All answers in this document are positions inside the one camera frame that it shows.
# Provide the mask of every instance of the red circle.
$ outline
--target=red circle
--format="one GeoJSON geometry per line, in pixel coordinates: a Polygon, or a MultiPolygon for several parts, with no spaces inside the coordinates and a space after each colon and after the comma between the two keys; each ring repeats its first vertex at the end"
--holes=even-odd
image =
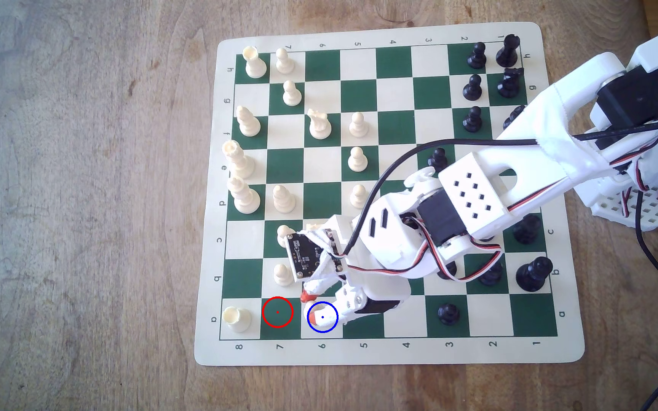
{"type": "Polygon", "coordinates": [[[265,323],[270,325],[271,327],[273,327],[273,328],[283,328],[286,325],[288,325],[288,323],[291,322],[291,320],[293,320],[293,304],[291,304],[291,301],[288,301],[286,298],[278,297],[278,296],[272,297],[272,298],[269,298],[265,303],[263,303],[263,309],[260,311],[260,315],[263,317],[263,321],[265,321],[265,323]],[[288,306],[291,307],[291,317],[283,325],[273,325],[265,319],[265,304],[268,304],[271,300],[275,300],[276,298],[278,298],[279,300],[286,301],[288,303],[288,306]]]}

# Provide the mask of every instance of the chess piece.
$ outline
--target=chess piece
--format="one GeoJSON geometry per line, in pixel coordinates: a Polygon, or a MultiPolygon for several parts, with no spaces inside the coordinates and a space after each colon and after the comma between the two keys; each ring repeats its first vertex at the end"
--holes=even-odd
{"type": "Polygon", "coordinates": [[[359,173],[367,168],[367,163],[367,156],[362,152],[362,148],[353,147],[350,151],[350,158],[347,160],[350,169],[359,173]]]}
{"type": "Polygon", "coordinates": [[[235,108],[235,116],[238,117],[240,132],[246,137],[253,137],[260,131],[260,121],[247,108],[239,105],[235,108]]]}
{"type": "Polygon", "coordinates": [[[233,332],[242,333],[250,327],[250,311],[229,306],[222,312],[222,322],[233,332]]]}
{"type": "Polygon", "coordinates": [[[352,122],[350,123],[350,134],[355,137],[363,137],[367,134],[369,126],[365,122],[365,116],[359,111],[352,114],[352,122]]]}
{"type": "Polygon", "coordinates": [[[222,153],[230,162],[230,172],[240,178],[248,178],[255,169],[255,162],[247,155],[235,140],[228,140],[222,144],[222,153]]]}
{"type": "Polygon", "coordinates": [[[265,61],[259,57],[258,50],[251,45],[243,49],[243,58],[245,59],[245,72],[250,78],[261,78],[268,70],[265,61]]]}
{"type": "Polygon", "coordinates": [[[288,74],[293,71],[295,63],[293,59],[288,57],[288,52],[285,48],[281,47],[276,50],[276,70],[281,74],[288,74]]]}
{"type": "Polygon", "coordinates": [[[545,280],[553,271],[553,262],[547,257],[537,257],[530,264],[517,269],[515,276],[522,290],[534,293],[545,285],[545,280]]]}
{"type": "Polygon", "coordinates": [[[472,69],[482,69],[486,65],[486,55],[484,52],[486,51],[486,45],[482,42],[478,42],[474,44],[474,52],[471,53],[468,59],[466,59],[466,63],[469,64],[469,67],[472,69]]]}
{"type": "Polygon", "coordinates": [[[519,37],[514,34],[507,35],[505,45],[497,51],[497,64],[502,67],[517,64],[517,47],[519,47],[519,37]]]}
{"type": "Polygon", "coordinates": [[[235,209],[243,214],[254,213],[260,206],[260,195],[240,177],[227,179],[227,189],[235,199],[235,209]]]}
{"type": "Polygon", "coordinates": [[[296,89],[296,83],[286,80],[284,83],[284,103],[295,106],[301,102],[301,92],[296,89]]]}
{"type": "Polygon", "coordinates": [[[463,119],[463,129],[467,132],[477,132],[481,129],[481,109],[478,106],[469,108],[469,114],[463,119]]]}
{"type": "Polygon", "coordinates": [[[473,102],[481,97],[481,93],[481,76],[478,74],[473,74],[469,78],[469,84],[466,84],[463,87],[463,98],[473,102]]]}

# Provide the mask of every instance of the chessboard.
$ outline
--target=chessboard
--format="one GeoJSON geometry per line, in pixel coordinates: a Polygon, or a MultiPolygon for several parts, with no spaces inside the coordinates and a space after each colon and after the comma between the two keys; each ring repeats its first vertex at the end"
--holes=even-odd
{"type": "MultiPolygon", "coordinates": [[[[350,194],[355,184],[367,190],[401,154],[421,143],[443,138],[491,140],[504,120],[548,86],[540,28],[535,23],[482,23],[318,33],[225,40],[217,51],[214,114],[208,164],[203,260],[196,308],[195,359],[210,366],[398,364],[398,363],[561,363],[583,354],[583,328],[572,265],[570,234],[563,198],[544,205],[533,244],[520,244],[507,229],[493,242],[501,244],[506,276],[487,287],[441,279],[435,274],[410,281],[412,295],[396,309],[338,324],[328,333],[309,326],[299,300],[301,284],[282,287],[273,278],[277,264],[288,264],[279,246],[280,225],[298,231],[334,214],[356,216],[350,194]],[[507,34],[520,37],[518,60],[524,67],[514,98],[497,91],[504,67],[495,55],[507,34]],[[467,63],[474,43],[486,44],[486,66],[467,63]],[[267,66],[252,78],[243,48],[254,46],[267,66]],[[276,50],[284,48],[295,62],[281,74],[276,50]],[[482,79],[482,96],[469,101],[462,89],[470,75],[482,79]],[[284,103],[283,83],[301,92],[295,106],[284,103]],[[252,137],[241,133],[236,107],[248,108],[260,122],[252,137]],[[482,125],[468,132],[462,125],[471,106],[481,109],[482,125]],[[327,114],[329,137],[311,136],[307,109],[327,114]],[[352,114],[361,112],[369,131],[349,132],[352,114]],[[245,178],[260,196],[253,213],[235,208],[227,189],[230,163],[222,153],[237,141],[254,161],[245,178]],[[361,146],[368,160],[364,171],[347,164],[352,147],[361,146]],[[296,198],[289,213],[273,203],[275,185],[296,198]],[[528,293],[516,283],[517,268],[546,255],[555,266],[542,290],[528,293]],[[453,326],[439,322],[440,304],[456,305],[462,315],[453,326]],[[222,320],[228,306],[249,312],[251,322],[240,333],[222,320]]],[[[444,146],[449,162],[478,147],[444,146]]],[[[398,167],[380,194],[405,190],[403,180],[428,165],[432,149],[398,167]]],[[[513,184],[510,170],[502,173],[513,184]]],[[[458,272],[471,274],[489,255],[466,255],[458,272]]],[[[339,283],[317,301],[334,302],[339,283]]]]}

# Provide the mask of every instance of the green square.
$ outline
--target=green square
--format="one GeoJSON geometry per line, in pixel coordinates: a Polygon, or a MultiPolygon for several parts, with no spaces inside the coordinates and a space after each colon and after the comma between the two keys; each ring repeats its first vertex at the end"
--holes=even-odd
{"type": "Polygon", "coordinates": [[[245,71],[245,59],[242,54],[235,57],[235,84],[267,83],[270,79],[270,53],[258,53],[258,59],[265,62],[265,74],[259,78],[252,78],[245,71]]]}
{"type": "Polygon", "coordinates": [[[339,50],[306,52],[306,81],[339,80],[339,50]]]}
{"type": "Polygon", "coordinates": [[[348,322],[342,330],[344,339],[385,338],[385,320],[383,314],[372,314],[348,322]]]}
{"type": "Polygon", "coordinates": [[[375,49],[377,78],[412,77],[410,47],[382,47],[375,49]]]}
{"type": "MultiPolygon", "coordinates": [[[[479,268],[487,264],[492,254],[467,254],[463,256],[463,275],[470,276],[479,268]]],[[[507,262],[504,255],[499,260],[501,262],[501,279],[495,285],[483,285],[479,279],[466,284],[466,294],[507,294],[509,284],[507,283],[507,262]]]]}
{"type": "Polygon", "coordinates": [[[260,298],[263,260],[225,260],[223,267],[223,298],[260,298]]]}
{"type": "Polygon", "coordinates": [[[340,137],[342,133],[342,115],[339,113],[327,114],[327,120],[331,124],[331,133],[329,137],[319,140],[313,138],[311,133],[308,132],[308,125],[311,123],[309,116],[304,116],[303,121],[303,146],[304,147],[339,147],[342,145],[340,137]]]}
{"type": "Polygon", "coordinates": [[[346,80],[342,84],[342,112],[377,111],[376,80],[346,80]]]}
{"type": "Polygon", "coordinates": [[[474,43],[458,43],[448,45],[448,72],[451,75],[484,74],[486,67],[472,69],[466,60],[474,53],[474,43]]]}
{"type": "Polygon", "coordinates": [[[557,336],[552,294],[511,294],[509,303],[515,337],[557,336]]]}
{"type": "Polygon", "coordinates": [[[497,84],[505,75],[503,73],[487,74],[486,85],[489,90],[489,105],[523,105],[527,104],[527,89],[524,85],[524,75],[519,77],[519,93],[515,97],[508,99],[502,97],[497,91],[497,84]]]}
{"type": "MultiPolygon", "coordinates": [[[[541,213],[531,213],[543,220],[541,213]]],[[[522,244],[514,238],[512,227],[505,229],[503,232],[505,238],[505,252],[546,252],[545,246],[545,222],[540,225],[537,231],[537,237],[532,244],[522,244]]]]}
{"type": "Polygon", "coordinates": [[[413,78],[415,109],[451,107],[451,87],[448,76],[413,78]]]}
{"type": "Polygon", "coordinates": [[[342,181],[343,182],[368,182],[379,178],[379,160],[376,145],[361,145],[362,152],[367,157],[367,168],[357,172],[352,171],[347,159],[354,147],[342,147],[342,181]]]}
{"type": "Polygon", "coordinates": [[[471,336],[469,331],[469,307],[465,295],[426,295],[425,326],[428,338],[461,338],[471,336]],[[453,304],[461,312],[454,325],[445,325],[438,319],[438,308],[442,304],[453,304]]]}
{"type": "Polygon", "coordinates": [[[286,249],[279,245],[278,229],[281,225],[287,225],[294,231],[303,229],[301,220],[265,220],[263,228],[263,258],[287,258],[286,249]]]}
{"type": "Polygon", "coordinates": [[[269,184],[303,182],[303,148],[268,150],[265,181],[269,184]]]}
{"type": "Polygon", "coordinates": [[[454,108],[453,115],[453,138],[473,138],[474,140],[492,140],[491,115],[489,107],[481,108],[481,128],[477,132],[467,132],[463,128],[463,119],[469,115],[468,108],[454,108]]]}
{"type": "Polygon", "coordinates": [[[379,194],[385,195],[388,192],[402,192],[407,190],[402,180],[390,180],[382,183],[382,186],[379,188],[379,194]]]}
{"type": "Polygon", "coordinates": [[[255,319],[260,321],[260,339],[301,339],[301,300],[298,298],[287,298],[286,300],[274,298],[268,301],[268,298],[263,298],[261,307],[265,304],[265,321],[262,319],[255,319]],[[291,318],[291,306],[293,306],[293,318],[291,318]],[[280,328],[274,328],[268,325],[287,325],[280,328]]]}
{"type": "Polygon", "coordinates": [[[254,221],[265,218],[265,184],[251,184],[250,188],[255,190],[260,196],[260,205],[258,210],[250,214],[243,214],[235,208],[235,199],[227,192],[227,220],[228,221],[254,221]]]}
{"type": "Polygon", "coordinates": [[[268,116],[256,117],[260,123],[260,131],[253,137],[246,137],[240,132],[238,119],[233,117],[233,140],[240,144],[243,150],[266,149],[268,147],[268,116]]]}
{"type": "Polygon", "coordinates": [[[380,111],[377,134],[380,144],[415,144],[415,111],[380,111]]]}
{"type": "Polygon", "coordinates": [[[305,183],[303,218],[328,219],[342,213],[342,183],[305,183]]]}
{"type": "Polygon", "coordinates": [[[268,89],[268,114],[303,114],[303,83],[297,83],[296,89],[301,92],[301,102],[290,106],[283,101],[283,83],[273,83],[268,89]]]}

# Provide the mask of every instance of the wooden table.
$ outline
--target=wooden table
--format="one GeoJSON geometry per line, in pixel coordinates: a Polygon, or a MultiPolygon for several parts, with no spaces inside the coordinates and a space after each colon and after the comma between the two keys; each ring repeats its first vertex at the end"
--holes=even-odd
{"type": "MultiPolygon", "coordinates": [[[[535,21],[554,81],[605,50],[628,61],[647,38],[638,2],[103,3],[0,1],[0,409],[634,409],[658,385],[658,274],[632,229],[573,194],[576,363],[192,354],[220,40],[535,21]]],[[[658,256],[658,230],[646,238],[658,256]]]]}

